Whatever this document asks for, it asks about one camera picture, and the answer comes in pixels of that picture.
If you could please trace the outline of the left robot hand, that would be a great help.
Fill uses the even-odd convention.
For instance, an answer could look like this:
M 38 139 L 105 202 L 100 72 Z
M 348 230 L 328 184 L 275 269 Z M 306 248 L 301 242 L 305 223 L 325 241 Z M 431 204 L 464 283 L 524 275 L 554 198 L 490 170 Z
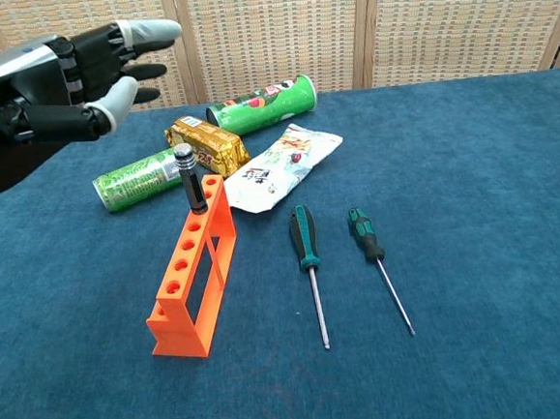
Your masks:
M 44 35 L 0 52 L 0 193 L 71 142 L 112 134 L 160 91 L 139 85 L 162 64 L 136 64 L 173 46 L 176 20 L 116 20 L 72 38 Z

